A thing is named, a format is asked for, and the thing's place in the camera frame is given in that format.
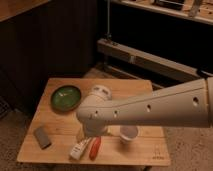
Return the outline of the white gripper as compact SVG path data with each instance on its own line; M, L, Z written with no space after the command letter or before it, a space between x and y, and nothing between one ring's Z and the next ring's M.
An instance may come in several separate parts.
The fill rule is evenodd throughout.
M104 122L88 121L84 122L82 126L87 137L102 136L108 132L108 124Z

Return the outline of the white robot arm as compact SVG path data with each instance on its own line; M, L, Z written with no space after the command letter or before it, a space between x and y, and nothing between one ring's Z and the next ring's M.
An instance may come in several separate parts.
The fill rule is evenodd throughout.
M211 127L213 77L121 100L113 100L108 87L95 85L76 117L89 137L104 135L110 125Z

